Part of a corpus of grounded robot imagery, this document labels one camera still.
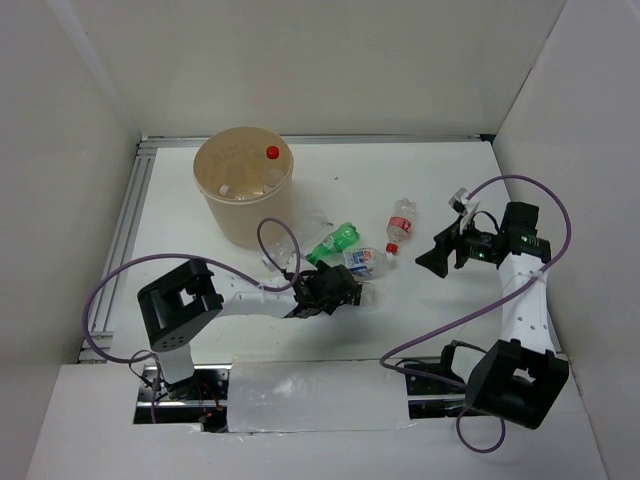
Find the clear bottle black label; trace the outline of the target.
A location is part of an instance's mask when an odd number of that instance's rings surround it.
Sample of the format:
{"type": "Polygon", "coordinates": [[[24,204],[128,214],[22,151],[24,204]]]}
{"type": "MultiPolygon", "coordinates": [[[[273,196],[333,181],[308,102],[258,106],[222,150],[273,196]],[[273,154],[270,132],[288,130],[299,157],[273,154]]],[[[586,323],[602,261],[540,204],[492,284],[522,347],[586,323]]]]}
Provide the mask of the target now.
{"type": "Polygon", "coordinates": [[[375,285],[370,282],[358,283],[348,303],[361,308],[375,308],[377,305],[375,285]]]}

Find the small bottle red label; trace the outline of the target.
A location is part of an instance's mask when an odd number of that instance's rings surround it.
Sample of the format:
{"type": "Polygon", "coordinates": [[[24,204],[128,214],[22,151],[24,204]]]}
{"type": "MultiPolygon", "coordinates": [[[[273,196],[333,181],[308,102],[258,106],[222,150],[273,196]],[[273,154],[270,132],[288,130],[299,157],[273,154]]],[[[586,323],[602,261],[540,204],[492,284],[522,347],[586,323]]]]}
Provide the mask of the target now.
{"type": "Polygon", "coordinates": [[[411,236],[412,227],[417,218],[416,203],[407,198],[398,200],[386,227],[386,251],[396,255],[399,246],[411,236]]]}

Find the clear bottle blue white label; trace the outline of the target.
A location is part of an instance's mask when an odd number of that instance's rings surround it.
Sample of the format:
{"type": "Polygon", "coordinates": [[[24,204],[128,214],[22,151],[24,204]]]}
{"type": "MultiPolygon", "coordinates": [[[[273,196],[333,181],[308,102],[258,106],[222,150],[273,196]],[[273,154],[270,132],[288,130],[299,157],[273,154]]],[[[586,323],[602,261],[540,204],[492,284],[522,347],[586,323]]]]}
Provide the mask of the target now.
{"type": "Polygon", "coordinates": [[[373,280],[394,267],[395,257],[389,252],[367,247],[343,252],[341,262],[355,278],[373,280]]]}

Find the green plastic bottle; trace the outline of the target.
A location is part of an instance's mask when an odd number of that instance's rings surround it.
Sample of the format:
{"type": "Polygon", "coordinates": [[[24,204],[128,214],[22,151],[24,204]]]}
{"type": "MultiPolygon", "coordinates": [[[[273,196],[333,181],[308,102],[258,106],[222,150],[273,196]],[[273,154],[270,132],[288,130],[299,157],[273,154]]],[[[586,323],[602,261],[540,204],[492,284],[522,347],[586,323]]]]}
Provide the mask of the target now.
{"type": "Polygon", "coordinates": [[[360,239],[360,233],[351,223],[346,222],[340,225],[335,231],[327,235],[310,253],[305,255],[305,260],[316,265],[318,261],[342,253],[347,248],[354,246],[360,239]]]}

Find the clear bottle red label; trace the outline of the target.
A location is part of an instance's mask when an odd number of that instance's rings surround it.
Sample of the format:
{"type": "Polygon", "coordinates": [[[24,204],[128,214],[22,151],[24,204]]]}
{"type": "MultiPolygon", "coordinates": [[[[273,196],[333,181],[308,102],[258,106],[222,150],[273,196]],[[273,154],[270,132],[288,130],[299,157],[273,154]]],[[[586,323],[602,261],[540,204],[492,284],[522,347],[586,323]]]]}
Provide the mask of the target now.
{"type": "Polygon", "coordinates": [[[266,163],[263,169],[263,192],[268,193],[275,189],[285,177],[286,169],[280,165],[280,150],[272,145],[266,148],[266,163]]]}

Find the clear bottle blue white cap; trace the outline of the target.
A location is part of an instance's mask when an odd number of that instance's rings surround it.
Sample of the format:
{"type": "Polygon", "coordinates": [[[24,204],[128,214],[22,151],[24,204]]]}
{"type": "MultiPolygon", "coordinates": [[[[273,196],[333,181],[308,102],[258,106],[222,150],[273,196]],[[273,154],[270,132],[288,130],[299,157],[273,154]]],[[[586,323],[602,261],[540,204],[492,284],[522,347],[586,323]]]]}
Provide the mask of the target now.
{"type": "Polygon", "coordinates": [[[258,198],[262,193],[244,185],[223,184],[218,189],[218,195],[228,200],[248,201],[258,198]]]}

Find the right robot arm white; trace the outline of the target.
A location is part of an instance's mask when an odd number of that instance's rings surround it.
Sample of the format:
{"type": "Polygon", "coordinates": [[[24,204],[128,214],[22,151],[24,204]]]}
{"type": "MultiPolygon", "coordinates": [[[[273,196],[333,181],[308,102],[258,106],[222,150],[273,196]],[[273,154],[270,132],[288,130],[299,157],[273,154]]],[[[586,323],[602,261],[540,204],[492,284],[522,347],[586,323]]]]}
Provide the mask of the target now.
{"type": "Polygon", "coordinates": [[[543,268],[551,260],[548,241],[537,234],[538,207],[507,204],[494,233],[476,228],[478,205],[454,200],[456,221],[435,236],[435,246],[417,258],[418,265],[439,277],[449,271],[448,259],[460,269],[473,259],[496,266],[505,304],[498,340],[488,350],[453,341],[445,346],[436,379],[448,392],[466,387],[471,409],[528,429],[540,426],[563,389],[567,361],[555,354],[547,316],[543,268]]]}

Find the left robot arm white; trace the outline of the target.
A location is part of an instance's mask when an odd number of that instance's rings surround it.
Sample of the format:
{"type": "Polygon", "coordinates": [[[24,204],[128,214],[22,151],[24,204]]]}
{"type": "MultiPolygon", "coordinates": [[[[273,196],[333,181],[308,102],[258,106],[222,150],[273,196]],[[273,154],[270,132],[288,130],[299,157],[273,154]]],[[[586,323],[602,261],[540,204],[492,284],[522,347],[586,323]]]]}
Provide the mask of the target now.
{"type": "Polygon", "coordinates": [[[203,260],[189,260],[137,294],[161,385],[172,400],[200,386],[190,342],[215,318],[262,315],[275,319],[333,314],[349,305],[372,302],[373,291],[339,265],[280,276],[256,285],[236,276],[216,276],[203,260]]]}

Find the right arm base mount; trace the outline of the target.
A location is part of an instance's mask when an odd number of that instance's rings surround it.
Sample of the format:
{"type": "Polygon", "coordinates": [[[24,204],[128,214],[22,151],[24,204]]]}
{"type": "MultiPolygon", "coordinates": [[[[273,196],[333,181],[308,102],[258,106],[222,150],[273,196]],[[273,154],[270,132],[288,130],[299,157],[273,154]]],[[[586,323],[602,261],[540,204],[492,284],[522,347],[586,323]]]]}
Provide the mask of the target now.
{"type": "Polygon", "coordinates": [[[409,418],[417,420],[457,416],[465,406],[464,388],[437,380],[435,376],[465,383],[453,370],[453,361],[470,360],[470,368],[473,368],[485,354],[486,351],[481,347],[454,340],[444,346],[438,360],[426,357],[405,357],[399,360],[397,366],[427,374],[427,377],[405,375],[409,418]]]}

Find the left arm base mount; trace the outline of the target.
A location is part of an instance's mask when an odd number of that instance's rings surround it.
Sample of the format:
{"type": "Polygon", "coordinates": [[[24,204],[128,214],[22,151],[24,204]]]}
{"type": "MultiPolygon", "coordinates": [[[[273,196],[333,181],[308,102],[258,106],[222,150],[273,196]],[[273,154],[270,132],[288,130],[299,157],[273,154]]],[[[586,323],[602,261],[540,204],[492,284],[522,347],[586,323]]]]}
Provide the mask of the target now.
{"type": "Polygon", "coordinates": [[[156,380],[157,368],[146,365],[138,374],[139,387],[133,423],[188,424],[203,432],[227,433],[230,364],[196,365],[193,379],[178,386],[156,380]]]}

